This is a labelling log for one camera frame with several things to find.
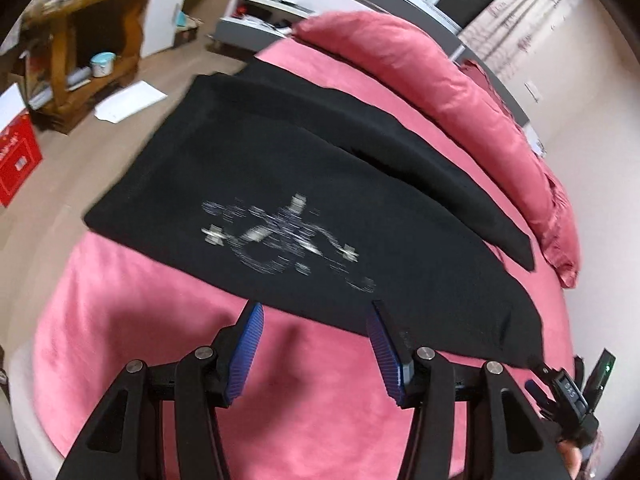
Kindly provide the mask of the grey bed headboard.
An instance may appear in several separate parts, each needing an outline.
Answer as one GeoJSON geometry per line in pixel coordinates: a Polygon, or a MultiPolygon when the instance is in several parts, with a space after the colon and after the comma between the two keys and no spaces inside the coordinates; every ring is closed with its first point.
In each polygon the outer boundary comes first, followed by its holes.
{"type": "Polygon", "coordinates": [[[376,12],[392,14],[416,25],[428,36],[431,36],[446,53],[451,61],[462,63],[471,60],[477,63],[486,73],[490,83],[510,110],[515,121],[525,127],[529,118],[500,79],[488,66],[454,33],[454,26],[445,23],[434,11],[428,10],[425,3],[414,3],[411,0],[355,0],[376,12]]]}

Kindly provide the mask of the grey white bedside table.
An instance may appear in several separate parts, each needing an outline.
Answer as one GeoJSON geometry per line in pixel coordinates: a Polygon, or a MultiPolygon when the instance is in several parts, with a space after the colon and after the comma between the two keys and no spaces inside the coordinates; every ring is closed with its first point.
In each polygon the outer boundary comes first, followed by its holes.
{"type": "Polygon", "coordinates": [[[208,35],[216,48],[258,52],[291,35],[295,24],[314,11],[283,0],[230,0],[208,35]]]}

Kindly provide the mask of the pink folded duvet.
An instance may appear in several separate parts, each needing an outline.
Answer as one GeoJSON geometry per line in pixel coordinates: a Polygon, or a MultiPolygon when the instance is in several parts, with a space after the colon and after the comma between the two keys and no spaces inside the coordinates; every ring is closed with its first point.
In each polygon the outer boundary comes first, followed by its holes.
{"type": "Polygon", "coordinates": [[[561,285],[576,286],[580,247],[564,186],[522,128],[431,36],[373,11],[316,15],[295,25],[294,35],[362,68],[436,122],[518,208],[561,285]]]}

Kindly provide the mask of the wooden shelf table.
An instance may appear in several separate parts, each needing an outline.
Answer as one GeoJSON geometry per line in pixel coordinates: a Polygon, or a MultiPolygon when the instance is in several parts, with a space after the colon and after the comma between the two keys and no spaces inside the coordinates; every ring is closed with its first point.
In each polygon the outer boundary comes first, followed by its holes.
{"type": "Polygon", "coordinates": [[[52,100],[35,116],[40,124],[70,133],[90,112],[100,96],[122,87],[137,75],[143,40],[141,19],[149,0],[73,0],[39,15],[24,18],[22,33],[46,38],[50,44],[52,100]],[[113,71],[91,77],[88,84],[70,90],[67,77],[75,68],[91,65],[100,53],[113,53],[113,71]]]}

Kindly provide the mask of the white paper sheet on floor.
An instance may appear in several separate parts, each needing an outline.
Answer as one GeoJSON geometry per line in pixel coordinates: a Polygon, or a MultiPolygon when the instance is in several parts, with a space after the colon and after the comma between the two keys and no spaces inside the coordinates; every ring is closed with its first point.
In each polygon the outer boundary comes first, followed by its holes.
{"type": "Polygon", "coordinates": [[[94,117],[101,122],[119,124],[124,119],[166,98],[166,93],[140,80],[99,103],[94,109],[94,117]]]}

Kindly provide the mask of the light blue lidded container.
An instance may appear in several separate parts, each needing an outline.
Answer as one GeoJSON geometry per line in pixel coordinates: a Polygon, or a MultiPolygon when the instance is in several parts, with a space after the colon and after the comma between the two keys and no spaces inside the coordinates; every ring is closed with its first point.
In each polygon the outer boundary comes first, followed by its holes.
{"type": "Polygon", "coordinates": [[[110,76],[113,73],[116,54],[113,52],[101,52],[93,57],[90,60],[92,76],[94,78],[103,78],[110,76]]]}

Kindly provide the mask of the pink patterned curtain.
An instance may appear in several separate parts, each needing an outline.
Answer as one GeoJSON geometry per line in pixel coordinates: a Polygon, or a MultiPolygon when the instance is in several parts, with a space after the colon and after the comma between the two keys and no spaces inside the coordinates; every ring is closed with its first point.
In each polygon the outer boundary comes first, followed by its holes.
{"type": "Polygon", "coordinates": [[[459,34],[502,81],[510,79],[582,0],[494,0],[459,34]]]}

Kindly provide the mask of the black pants with embroidery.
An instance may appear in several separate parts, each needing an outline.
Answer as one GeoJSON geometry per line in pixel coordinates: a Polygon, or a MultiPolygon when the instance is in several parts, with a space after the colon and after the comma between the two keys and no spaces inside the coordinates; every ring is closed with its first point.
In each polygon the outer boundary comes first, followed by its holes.
{"type": "Polygon", "coordinates": [[[392,115],[264,62],[200,75],[88,228],[233,295],[457,356],[544,354],[530,237],[392,115]]]}

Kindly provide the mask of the white cabinet with door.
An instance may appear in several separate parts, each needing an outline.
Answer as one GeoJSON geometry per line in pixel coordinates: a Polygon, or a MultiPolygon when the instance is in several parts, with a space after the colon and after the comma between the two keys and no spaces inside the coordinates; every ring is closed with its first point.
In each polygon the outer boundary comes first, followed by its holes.
{"type": "Polygon", "coordinates": [[[143,20],[140,56],[149,56],[174,45],[177,16],[184,0],[149,0],[143,20]]]}

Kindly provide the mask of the pink bed sheet mattress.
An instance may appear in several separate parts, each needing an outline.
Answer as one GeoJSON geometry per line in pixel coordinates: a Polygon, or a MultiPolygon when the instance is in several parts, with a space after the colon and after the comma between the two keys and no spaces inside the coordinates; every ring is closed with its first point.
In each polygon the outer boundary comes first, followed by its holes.
{"type": "MultiPolygon", "coordinates": [[[[258,60],[391,114],[535,236],[464,148],[362,68],[291,39],[263,50],[258,60]]],[[[510,116],[480,68],[459,70],[510,116]]],[[[533,273],[511,260],[504,267],[525,287],[541,316],[544,355],[553,365],[570,366],[573,346],[563,286],[538,240],[534,255],[533,273]]],[[[68,453],[129,360],[160,364],[178,358],[241,304],[239,297],[172,266],[99,234],[85,234],[70,254],[32,344],[35,411],[52,445],[68,453]]],[[[221,422],[231,446],[232,474],[240,479],[387,479],[399,467],[409,428],[408,415],[383,391],[367,341],[276,309],[266,312],[265,340],[247,392],[221,422]]]]}

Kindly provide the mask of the red cardboard box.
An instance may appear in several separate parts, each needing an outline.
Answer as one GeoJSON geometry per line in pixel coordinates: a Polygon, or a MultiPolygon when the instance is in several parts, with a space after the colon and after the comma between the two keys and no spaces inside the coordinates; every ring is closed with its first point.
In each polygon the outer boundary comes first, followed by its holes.
{"type": "Polygon", "coordinates": [[[27,110],[22,110],[1,131],[0,148],[0,203],[6,207],[42,161],[27,110]]]}

